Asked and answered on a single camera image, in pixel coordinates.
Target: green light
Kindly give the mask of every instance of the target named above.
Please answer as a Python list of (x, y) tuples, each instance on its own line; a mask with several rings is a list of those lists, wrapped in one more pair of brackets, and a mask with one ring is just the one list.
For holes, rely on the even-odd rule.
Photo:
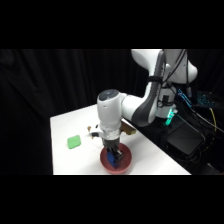
[(166, 125), (166, 126), (169, 126), (169, 125), (170, 125), (170, 123), (171, 123), (171, 121), (172, 121), (172, 119), (167, 119), (167, 121), (166, 121), (165, 125)]
[(172, 118), (173, 118), (173, 115), (174, 115), (173, 110), (170, 109), (170, 112), (169, 112), (167, 118), (168, 118), (168, 119), (170, 119), (170, 118), (172, 119)]

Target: white table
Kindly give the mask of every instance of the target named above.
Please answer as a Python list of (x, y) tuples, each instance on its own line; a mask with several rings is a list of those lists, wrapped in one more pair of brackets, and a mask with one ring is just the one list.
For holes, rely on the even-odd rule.
[[(109, 175), (100, 162), (102, 140), (88, 135), (87, 127), (99, 124), (97, 107), (91, 106), (51, 118), (54, 175)], [(68, 149), (67, 139), (80, 135), (82, 144)], [(130, 175), (190, 175), (140, 132), (121, 135), (132, 152)]]

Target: blue object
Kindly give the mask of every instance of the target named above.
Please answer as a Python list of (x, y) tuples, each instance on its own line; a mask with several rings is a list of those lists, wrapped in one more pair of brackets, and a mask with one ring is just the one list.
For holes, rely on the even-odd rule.
[(117, 166), (118, 163), (115, 162), (115, 158), (114, 158), (112, 152), (107, 153), (107, 159), (108, 159), (109, 163), (111, 164), (111, 166), (113, 166), (113, 167)]

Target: black cable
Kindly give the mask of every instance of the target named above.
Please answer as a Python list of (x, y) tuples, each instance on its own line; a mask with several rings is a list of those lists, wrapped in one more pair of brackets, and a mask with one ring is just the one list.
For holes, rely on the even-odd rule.
[(188, 50), (187, 50), (187, 65), (186, 65), (186, 74), (187, 74), (187, 88), (189, 87), (189, 74), (188, 74)]
[(180, 59), (180, 61), (178, 62), (178, 64), (177, 64), (177, 66), (176, 66), (176, 68), (168, 75), (168, 77), (167, 77), (167, 79), (163, 82), (163, 83), (165, 83), (165, 82), (167, 82), (168, 81), (168, 79), (170, 79), (170, 77), (176, 72), (176, 70), (178, 69), (178, 67), (179, 67), (179, 65), (180, 65), (180, 63), (183, 61), (183, 59), (184, 59), (184, 56), (185, 56), (185, 54), (186, 54), (186, 52), (187, 52), (187, 50), (185, 50), (184, 51), (184, 53), (183, 53), (183, 55), (182, 55), (182, 57), (181, 57), (181, 59)]

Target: cable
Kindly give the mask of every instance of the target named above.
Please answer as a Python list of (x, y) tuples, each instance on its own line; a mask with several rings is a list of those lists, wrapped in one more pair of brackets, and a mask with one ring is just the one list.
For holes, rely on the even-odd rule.
[(204, 117), (202, 117), (200, 114), (198, 114), (197, 112), (195, 112), (194, 110), (192, 110), (198, 117), (200, 117), (202, 120), (204, 120), (205, 122), (207, 122), (208, 124), (210, 124), (211, 126), (213, 126), (214, 128), (216, 128), (216, 130), (221, 131), (222, 133), (224, 133), (224, 131), (221, 128), (218, 128), (217, 126), (213, 125), (212, 123), (210, 123), (209, 121), (207, 121)]
[(212, 112), (212, 116), (213, 116), (213, 119), (214, 119), (214, 124), (215, 124), (215, 132), (217, 131), (217, 124), (216, 124), (216, 119), (215, 119), (215, 114), (212, 110), (212, 108), (210, 108), (211, 112)]
[(168, 79), (170, 79), (170, 77), (176, 72), (176, 70), (177, 70), (177, 68), (179, 67), (180, 63), (183, 61), (186, 52), (187, 52), (187, 50), (184, 51), (184, 54), (182, 55), (182, 57), (181, 57), (180, 61), (178, 62), (176, 68), (175, 68), (175, 69), (168, 75), (167, 79), (163, 82), (163, 84), (164, 84), (165, 82), (167, 82)]
[(187, 74), (187, 88), (189, 87), (189, 74), (188, 74), (188, 51), (187, 51), (187, 65), (186, 65), (186, 74)]

